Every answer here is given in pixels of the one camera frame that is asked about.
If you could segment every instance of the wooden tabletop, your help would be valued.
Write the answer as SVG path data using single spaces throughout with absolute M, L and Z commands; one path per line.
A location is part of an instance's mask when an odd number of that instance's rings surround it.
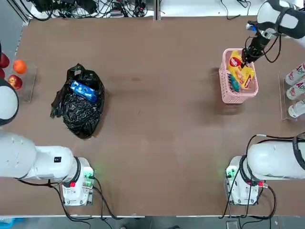
M 254 18 L 32 20 L 17 53 L 38 66 L 32 101 L 21 104 L 5 129 L 38 146 L 67 146 L 86 157 L 116 215 L 221 215 L 224 170 L 233 156 L 244 154 L 249 138 L 304 131 L 303 123 L 280 115 L 278 74 L 305 59 L 292 40 L 284 39 L 276 63 L 264 57 L 255 63 L 255 98 L 242 105 L 221 100 L 222 53 L 243 48 L 254 35 L 245 30 L 249 19 Z M 61 118 L 49 117 L 67 70 L 77 63 L 94 70 L 107 90 L 103 119 L 88 140 L 73 135 Z M 276 214 L 305 215 L 304 181 L 268 184 L 277 195 Z M 0 215 L 63 215 L 49 188 L 1 178 L 0 193 Z M 270 213 L 273 199 L 265 194 L 249 214 Z M 99 215 L 100 207 L 97 196 L 92 207 L 69 212 Z

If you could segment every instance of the apple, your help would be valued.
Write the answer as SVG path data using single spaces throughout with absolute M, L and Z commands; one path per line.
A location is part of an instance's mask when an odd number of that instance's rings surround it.
M 9 66 L 9 64 L 9 58 L 4 53 L 1 53 L 0 68 L 6 68 L 7 66 Z
M 16 75 L 10 75 L 8 78 L 8 83 L 15 89 L 18 90 L 22 86 L 22 79 Z
M 4 77 L 5 77 L 4 70 L 0 68 L 0 78 L 4 79 Z

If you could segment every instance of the pink basket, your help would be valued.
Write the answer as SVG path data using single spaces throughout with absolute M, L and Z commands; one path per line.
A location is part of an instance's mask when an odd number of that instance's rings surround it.
M 227 63 L 232 54 L 232 51 L 238 51 L 241 55 L 243 49 L 226 49 L 223 53 L 223 62 L 219 68 L 219 78 L 220 78 L 220 87 L 221 95 L 223 102 L 225 104 L 242 104 L 249 98 L 256 96 L 258 92 L 258 83 L 255 74 L 254 64 L 251 63 L 251 66 L 254 70 L 254 77 L 250 82 L 249 88 L 241 89 L 240 92 L 234 92 L 229 85 L 229 78 L 227 74 Z

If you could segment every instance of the bottle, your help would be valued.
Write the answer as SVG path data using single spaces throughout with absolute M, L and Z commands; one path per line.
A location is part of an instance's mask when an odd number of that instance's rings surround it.
M 293 85 L 303 76 L 305 76 L 305 62 L 293 69 L 292 72 L 286 76 L 285 81 L 287 84 Z
M 288 99 L 294 100 L 301 94 L 305 93 L 305 79 L 300 80 L 286 92 Z
M 305 99 L 297 102 L 294 105 L 291 105 L 288 108 L 288 113 L 292 118 L 297 118 L 298 116 L 305 113 Z

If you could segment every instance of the gray floor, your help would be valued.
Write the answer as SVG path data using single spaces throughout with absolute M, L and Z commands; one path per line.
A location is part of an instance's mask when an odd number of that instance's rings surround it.
M 109 219 L 107 222 L 112 229 L 120 229 L 125 225 L 127 229 L 169 229 L 173 226 L 179 226 L 181 229 L 226 229 L 228 221 L 235 219 L 218 219 L 218 217 L 201 218 L 177 218 L 177 217 L 145 217 L 142 219 Z M 253 221 L 252 218 L 242 219 L 242 223 Z M 89 220 L 91 229 L 110 229 L 110 227 L 100 219 Z M 303 229 L 305 217 L 273 217 L 272 229 Z M 79 222 L 71 222 L 67 218 L 27 218 L 23 222 L 15 224 L 12 229 L 89 229 L 89 225 Z M 229 227 L 229 229 L 239 229 L 238 227 Z M 250 223 L 244 226 L 244 229 L 269 229 L 269 221 L 259 223 Z

